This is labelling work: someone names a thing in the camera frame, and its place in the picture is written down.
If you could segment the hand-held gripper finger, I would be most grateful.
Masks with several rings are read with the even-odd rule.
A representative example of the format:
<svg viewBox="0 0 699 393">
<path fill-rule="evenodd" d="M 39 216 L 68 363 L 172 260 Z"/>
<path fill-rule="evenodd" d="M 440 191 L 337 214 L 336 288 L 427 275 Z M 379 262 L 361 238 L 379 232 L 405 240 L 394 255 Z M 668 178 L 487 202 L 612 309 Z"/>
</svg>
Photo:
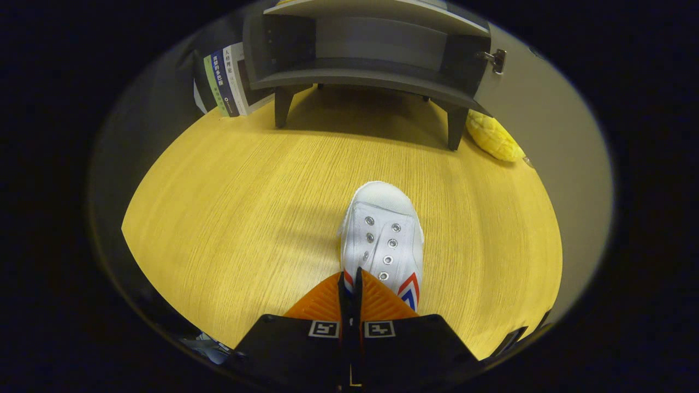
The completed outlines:
<svg viewBox="0 0 699 393">
<path fill-rule="evenodd" d="M 339 391 L 350 301 L 336 273 L 284 315 L 257 319 L 232 353 L 232 371 L 259 391 Z"/>
<path fill-rule="evenodd" d="M 360 391 L 450 391 L 480 362 L 441 315 L 419 316 L 377 278 L 357 271 L 352 385 Z"/>
</svg>

